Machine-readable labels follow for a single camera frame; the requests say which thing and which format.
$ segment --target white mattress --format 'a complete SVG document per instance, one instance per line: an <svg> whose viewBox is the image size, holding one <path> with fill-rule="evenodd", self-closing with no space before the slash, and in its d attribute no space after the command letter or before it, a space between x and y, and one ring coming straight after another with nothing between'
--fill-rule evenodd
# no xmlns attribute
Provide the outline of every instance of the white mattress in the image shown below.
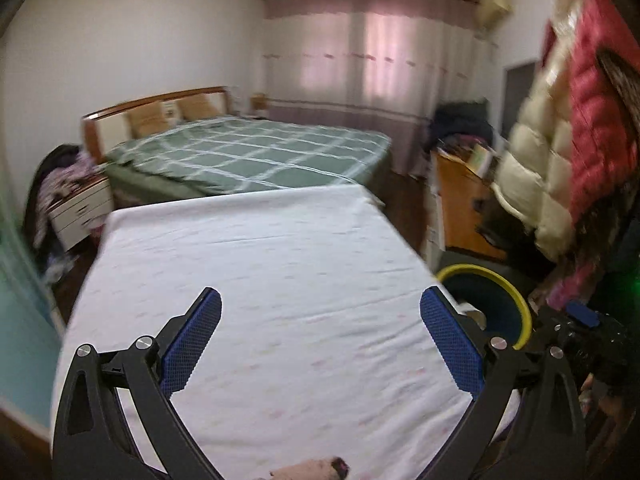
<svg viewBox="0 0 640 480"><path fill-rule="evenodd" d="M113 213L68 327L52 418L75 348L127 348L212 286L222 320L172 403L225 478L337 455L354 480L415 479L470 396L420 320L436 280L374 200L335 186ZM162 469L122 397L143 457Z"/></svg>

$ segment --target jacket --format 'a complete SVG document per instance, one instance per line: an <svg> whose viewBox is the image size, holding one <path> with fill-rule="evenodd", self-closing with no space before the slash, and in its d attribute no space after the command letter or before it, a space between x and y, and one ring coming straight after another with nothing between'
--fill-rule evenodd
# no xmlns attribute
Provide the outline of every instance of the jacket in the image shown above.
<svg viewBox="0 0 640 480"><path fill-rule="evenodd" d="M500 205L534 231L536 246L553 262L574 237L569 66L583 1L556 0L556 40L520 109L492 185Z"/></svg>
<svg viewBox="0 0 640 480"><path fill-rule="evenodd" d="M612 1L586 0L570 73L574 110L570 210L574 224L596 200L624 183L638 164L628 112L596 59L604 48L640 72L640 46Z"/></svg>

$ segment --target metal screw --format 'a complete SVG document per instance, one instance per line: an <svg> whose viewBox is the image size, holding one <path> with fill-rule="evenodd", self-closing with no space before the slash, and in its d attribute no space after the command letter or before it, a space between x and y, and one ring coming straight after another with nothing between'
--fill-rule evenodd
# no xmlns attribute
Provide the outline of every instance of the metal screw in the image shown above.
<svg viewBox="0 0 640 480"><path fill-rule="evenodd" d="M552 346L549 349L549 353L551 354L551 357L553 357L554 359L562 359L564 357L564 352L558 346Z"/></svg>
<svg viewBox="0 0 640 480"><path fill-rule="evenodd" d="M91 347L89 345L82 345L81 347L78 347L78 350L76 351L76 354L78 354L78 357L84 357L87 356L91 353Z"/></svg>
<svg viewBox="0 0 640 480"><path fill-rule="evenodd" d="M492 337L491 346L496 350L504 350L505 348L507 348L507 341L501 337Z"/></svg>
<svg viewBox="0 0 640 480"><path fill-rule="evenodd" d="M136 341L136 348L138 350L146 350L154 343L154 340L151 339L148 335L141 337Z"/></svg>

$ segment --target beige pillow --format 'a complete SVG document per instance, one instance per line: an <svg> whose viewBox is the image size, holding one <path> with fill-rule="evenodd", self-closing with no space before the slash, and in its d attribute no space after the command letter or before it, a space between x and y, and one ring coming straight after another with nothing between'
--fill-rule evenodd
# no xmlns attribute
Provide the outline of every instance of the beige pillow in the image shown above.
<svg viewBox="0 0 640 480"><path fill-rule="evenodd" d="M183 97L182 99L178 99L177 103L186 121L210 119L220 115L220 112L211 104L204 94Z"/></svg>
<svg viewBox="0 0 640 480"><path fill-rule="evenodd" d="M133 136L137 139L165 132L170 127L160 101L132 108L127 112L127 116L131 123Z"/></svg>

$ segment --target blue gripper pad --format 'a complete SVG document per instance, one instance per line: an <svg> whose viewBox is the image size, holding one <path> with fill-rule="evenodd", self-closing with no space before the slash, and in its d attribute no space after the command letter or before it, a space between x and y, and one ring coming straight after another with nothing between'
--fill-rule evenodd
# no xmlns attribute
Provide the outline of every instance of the blue gripper pad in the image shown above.
<svg viewBox="0 0 640 480"><path fill-rule="evenodd" d="M221 316L222 299L216 290L211 289L164 354L160 389L167 399L187 385Z"/></svg>
<svg viewBox="0 0 640 480"><path fill-rule="evenodd" d="M430 288L422 294L420 316L458 388L475 399L484 387L482 358L453 314Z"/></svg>
<svg viewBox="0 0 640 480"><path fill-rule="evenodd" d="M577 300L572 300L566 304L564 308L565 314L569 317L580 321L583 325L589 328L596 328L600 325L600 316L594 310L591 310L584 303Z"/></svg>

